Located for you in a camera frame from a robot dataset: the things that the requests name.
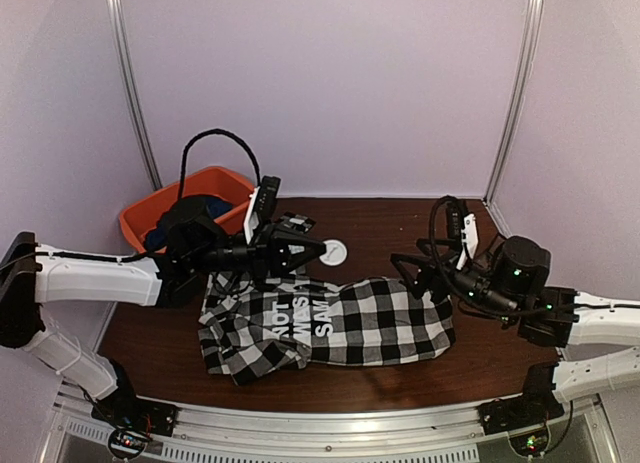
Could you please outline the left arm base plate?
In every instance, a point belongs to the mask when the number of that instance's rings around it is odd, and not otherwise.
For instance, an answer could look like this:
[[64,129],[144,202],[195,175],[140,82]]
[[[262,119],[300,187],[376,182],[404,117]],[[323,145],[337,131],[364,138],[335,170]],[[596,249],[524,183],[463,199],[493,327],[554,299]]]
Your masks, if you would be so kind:
[[114,428],[136,432],[143,436],[173,435],[178,407],[143,398],[133,402],[114,402],[109,400],[88,399],[92,406],[91,416],[104,421]]

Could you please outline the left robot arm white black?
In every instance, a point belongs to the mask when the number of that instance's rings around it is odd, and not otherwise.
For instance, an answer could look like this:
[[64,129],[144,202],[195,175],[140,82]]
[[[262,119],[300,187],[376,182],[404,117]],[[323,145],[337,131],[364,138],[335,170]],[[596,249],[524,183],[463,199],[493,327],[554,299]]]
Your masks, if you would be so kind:
[[74,381],[123,427],[137,425],[144,407],[125,370],[86,349],[41,313],[55,301],[123,302],[172,308],[188,303],[212,272],[254,281],[288,274],[320,257],[323,242],[273,221],[270,203],[252,203],[244,228],[228,234],[214,222],[202,195],[178,200],[159,222],[159,253],[133,256],[74,253],[40,245],[19,233],[1,261],[1,344],[23,349]]

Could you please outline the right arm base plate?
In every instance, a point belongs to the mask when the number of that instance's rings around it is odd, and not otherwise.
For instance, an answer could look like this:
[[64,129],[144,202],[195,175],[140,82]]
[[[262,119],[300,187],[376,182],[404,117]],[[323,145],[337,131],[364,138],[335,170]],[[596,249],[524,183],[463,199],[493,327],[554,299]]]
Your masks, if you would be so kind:
[[521,394],[494,399],[477,407],[485,435],[542,425],[564,415],[564,407],[552,394]]

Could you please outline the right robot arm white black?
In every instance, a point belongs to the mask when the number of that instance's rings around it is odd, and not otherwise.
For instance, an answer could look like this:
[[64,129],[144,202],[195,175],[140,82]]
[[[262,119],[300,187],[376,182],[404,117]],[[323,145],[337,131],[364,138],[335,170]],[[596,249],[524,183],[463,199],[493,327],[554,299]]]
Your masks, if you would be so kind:
[[530,367],[523,395],[512,406],[519,423],[535,423],[550,409],[551,400],[568,403],[638,385],[638,302],[548,285],[551,254],[525,237],[503,240],[486,268],[472,260],[464,243],[421,238],[416,245],[418,256],[390,257],[415,297],[455,297],[473,315],[514,326],[520,338],[539,347],[619,346],[615,353],[591,359]]

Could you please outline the black white checkered shirt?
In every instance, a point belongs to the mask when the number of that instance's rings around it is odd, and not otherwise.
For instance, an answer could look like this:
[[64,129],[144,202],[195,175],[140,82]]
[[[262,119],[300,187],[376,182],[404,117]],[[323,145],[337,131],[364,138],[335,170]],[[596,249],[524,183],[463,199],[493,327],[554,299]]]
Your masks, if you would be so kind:
[[431,360],[455,341],[449,299],[416,298],[397,278],[338,285],[299,271],[270,277],[210,274],[198,339],[210,374],[246,385],[310,363],[378,367]]

